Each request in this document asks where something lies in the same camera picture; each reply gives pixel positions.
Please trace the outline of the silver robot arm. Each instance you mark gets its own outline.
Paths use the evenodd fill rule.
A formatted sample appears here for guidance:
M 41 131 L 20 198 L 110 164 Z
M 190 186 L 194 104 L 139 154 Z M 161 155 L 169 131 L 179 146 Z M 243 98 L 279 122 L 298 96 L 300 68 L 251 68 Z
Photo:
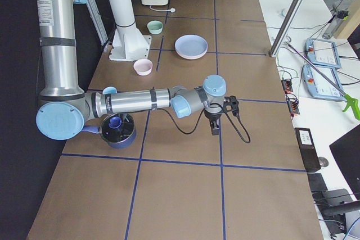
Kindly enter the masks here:
M 193 90 L 182 86 L 101 94 L 86 93 L 78 84 L 73 4 L 75 0 L 37 0 L 45 87 L 36 116 L 39 131 L 55 140 L 76 136 L 94 118 L 171 107 L 183 118 L 204 110 L 220 117 L 226 82 L 209 75 Z

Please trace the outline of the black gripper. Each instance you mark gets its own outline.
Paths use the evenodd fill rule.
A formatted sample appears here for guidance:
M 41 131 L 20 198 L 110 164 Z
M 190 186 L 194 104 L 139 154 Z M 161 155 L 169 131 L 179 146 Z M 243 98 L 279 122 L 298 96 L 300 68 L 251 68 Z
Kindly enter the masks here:
M 212 135 L 219 135 L 219 119 L 222 116 L 221 112 L 209 112 L 205 110 L 204 115 L 210 122 L 211 134 Z

